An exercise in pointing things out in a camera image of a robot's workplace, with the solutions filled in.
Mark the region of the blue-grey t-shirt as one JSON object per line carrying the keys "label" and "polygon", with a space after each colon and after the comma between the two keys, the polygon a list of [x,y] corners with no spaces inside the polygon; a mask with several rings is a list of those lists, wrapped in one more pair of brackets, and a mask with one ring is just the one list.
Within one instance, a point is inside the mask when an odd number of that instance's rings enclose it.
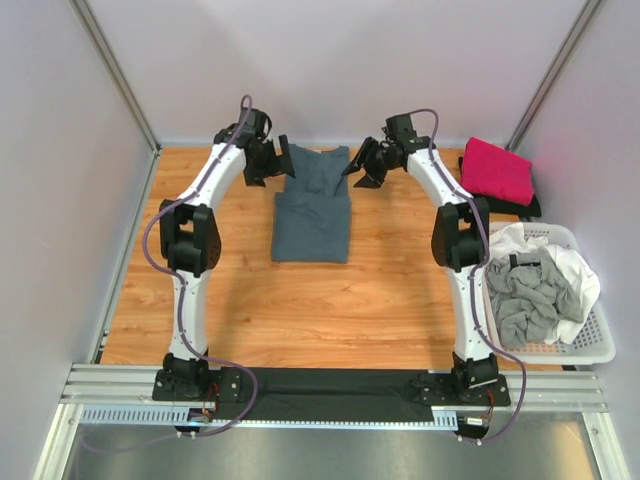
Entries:
{"label": "blue-grey t-shirt", "polygon": [[351,236],[349,148],[290,147],[295,176],[275,194],[271,260],[345,264]]}

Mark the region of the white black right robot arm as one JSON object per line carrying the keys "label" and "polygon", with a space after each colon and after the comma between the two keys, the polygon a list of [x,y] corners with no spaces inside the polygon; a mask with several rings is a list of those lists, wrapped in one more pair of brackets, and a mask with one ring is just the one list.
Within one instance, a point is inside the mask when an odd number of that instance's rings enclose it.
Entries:
{"label": "white black right robot arm", "polygon": [[422,111],[434,117],[431,134],[419,135],[412,111],[391,116],[382,127],[384,138],[365,138],[342,174],[361,171],[363,176],[354,186],[379,189],[389,171],[401,168],[437,208],[431,251],[447,275],[456,322],[450,390],[458,401],[470,404],[499,375],[496,355],[483,331],[487,324],[482,276],[490,257],[489,207],[467,192],[446,168],[434,144],[439,116],[433,109]]}

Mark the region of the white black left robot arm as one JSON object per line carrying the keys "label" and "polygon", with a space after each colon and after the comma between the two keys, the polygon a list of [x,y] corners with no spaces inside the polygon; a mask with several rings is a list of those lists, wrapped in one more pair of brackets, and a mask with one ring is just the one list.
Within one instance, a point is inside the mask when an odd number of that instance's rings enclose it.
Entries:
{"label": "white black left robot arm", "polygon": [[236,177],[263,187],[267,178],[295,176],[288,139],[279,136],[276,148],[271,128],[267,113],[243,107],[238,121],[214,136],[209,159],[187,189],[161,204],[161,255],[175,292],[168,358],[202,361],[208,354],[206,296],[222,249],[215,211]]}

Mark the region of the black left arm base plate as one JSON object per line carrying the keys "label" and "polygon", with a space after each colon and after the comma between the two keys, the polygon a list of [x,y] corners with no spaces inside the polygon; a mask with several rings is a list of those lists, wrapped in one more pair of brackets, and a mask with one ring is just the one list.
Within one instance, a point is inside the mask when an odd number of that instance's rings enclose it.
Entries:
{"label": "black left arm base plate", "polygon": [[246,401],[251,391],[251,380],[239,369],[209,369],[193,364],[182,370],[159,370],[153,385],[152,399],[166,402],[239,403]]}

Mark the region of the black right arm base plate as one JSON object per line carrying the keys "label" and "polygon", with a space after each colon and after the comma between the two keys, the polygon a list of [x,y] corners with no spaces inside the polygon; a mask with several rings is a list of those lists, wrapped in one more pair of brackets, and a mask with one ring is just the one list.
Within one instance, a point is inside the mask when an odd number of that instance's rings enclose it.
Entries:
{"label": "black right arm base plate", "polygon": [[420,372],[409,380],[413,400],[428,406],[506,407],[511,397],[503,375],[497,382],[464,388],[451,372]]}

